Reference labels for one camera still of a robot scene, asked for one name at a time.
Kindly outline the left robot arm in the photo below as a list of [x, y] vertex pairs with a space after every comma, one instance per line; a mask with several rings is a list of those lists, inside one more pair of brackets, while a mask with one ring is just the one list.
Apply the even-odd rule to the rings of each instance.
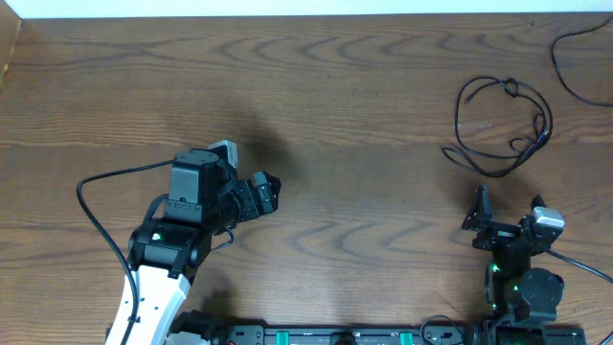
[[169, 193], [151, 202], [130, 237], [130, 274], [107, 343], [165, 343], [213, 236], [277, 210], [280, 179], [267, 172], [240, 179], [237, 163], [228, 141], [176, 154]]

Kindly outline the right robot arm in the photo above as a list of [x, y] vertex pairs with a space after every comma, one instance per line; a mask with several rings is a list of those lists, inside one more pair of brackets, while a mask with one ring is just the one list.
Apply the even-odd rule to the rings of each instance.
[[537, 195], [518, 223], [493, 219], [488, 188], [479, 186], [462, 228], [476, 233], [472, 246], [491, 253], [485, 269], [486, 302], [492, 317], [472, 325], [467, 344], [546, 344], [547, 325], [556, 320], [563, 279], [532, 266], [532, 257], [551, 248], [562, 234], [562, 214]]

